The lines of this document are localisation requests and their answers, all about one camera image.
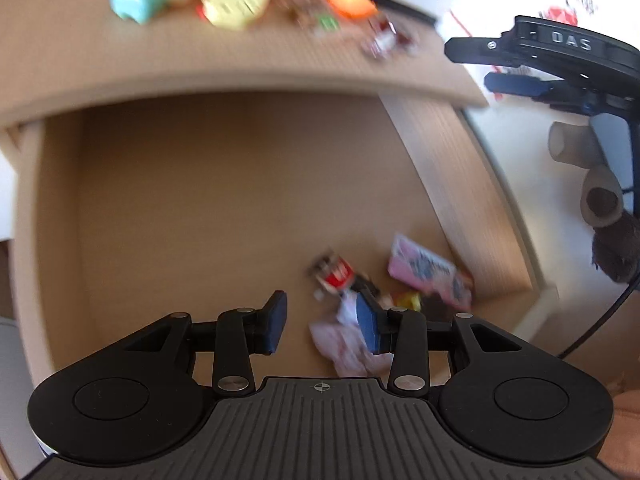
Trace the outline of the pink white wrapper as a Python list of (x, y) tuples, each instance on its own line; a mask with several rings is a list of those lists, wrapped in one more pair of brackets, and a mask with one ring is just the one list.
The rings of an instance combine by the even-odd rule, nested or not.
[(357, 320), (357, 299), (356, 292), (344, 292), (333, 314), (309, 324), (311, 339), (338, 377), (386, 377), (393, 356), (368, 349)]

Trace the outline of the pink Volcano snack pack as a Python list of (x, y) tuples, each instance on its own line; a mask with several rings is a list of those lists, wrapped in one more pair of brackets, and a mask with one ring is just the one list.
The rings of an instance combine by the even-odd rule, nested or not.
[(387, 272), (394, 280), (424, 295), (439, 295), (450, 307), (471, 310), (472, 281), (452, 262), (405, 235), (395, 235)]

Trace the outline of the small cola bottle keychain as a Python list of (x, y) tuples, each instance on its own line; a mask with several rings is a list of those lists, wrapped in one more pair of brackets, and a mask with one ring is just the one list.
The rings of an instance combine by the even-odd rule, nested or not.
[(354, 299), (366, 292), (375, 300), (382, 298), (381, 289), (367, 274), (357, 272), (352, 265), (337, 252), (328, 250), (308, 266), (307, 275), (316, 283), (314, 299), (322, 301), (326, 297)]

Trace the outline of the red white candy wrapper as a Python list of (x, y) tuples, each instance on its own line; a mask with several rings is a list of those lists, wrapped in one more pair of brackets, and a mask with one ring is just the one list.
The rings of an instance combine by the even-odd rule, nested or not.
[(418, 53), (418, 36), (403, 22), (378, 14), (368, 23), (370, 35), (363, 40), (361, 50), (371, 60), (383, 61), (397, 55), (415, 56)]

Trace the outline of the clear snack packet green label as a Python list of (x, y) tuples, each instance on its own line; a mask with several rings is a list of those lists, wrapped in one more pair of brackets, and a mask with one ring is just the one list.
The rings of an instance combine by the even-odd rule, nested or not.
[(334, 34), (341, 23), (326, 0), (276, 0), (288, 18), (314, 36)]

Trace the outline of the cardboard tube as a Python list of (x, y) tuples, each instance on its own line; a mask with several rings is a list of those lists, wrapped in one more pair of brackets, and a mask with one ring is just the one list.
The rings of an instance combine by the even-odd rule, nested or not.
[(562, 164), (591, 169), (605, 164), (601, 145), (589, 126), (554, 122), (548, 135), (551, 158)]
[(622, 188), (615, 174), (604, 165), (589, 169), (580, 196), (580, 213), (588, 226), (610, 226), (622, 218), (623, 211)]

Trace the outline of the white box red print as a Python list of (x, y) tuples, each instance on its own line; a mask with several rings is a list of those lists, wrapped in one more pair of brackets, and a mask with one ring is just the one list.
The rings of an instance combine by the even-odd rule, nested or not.
[(446, 35), (497, 37), (517, 15), (594, 30), (639, 45), (639, 0), (454, 0)]

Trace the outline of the brown furry object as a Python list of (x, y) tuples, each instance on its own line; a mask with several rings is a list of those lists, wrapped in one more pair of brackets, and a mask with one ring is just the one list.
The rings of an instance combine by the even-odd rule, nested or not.
[(595, 228), (592, 263), (614, 283), (629, 283), (639, 271), (639, 220), (624, 211), (609, 226)]

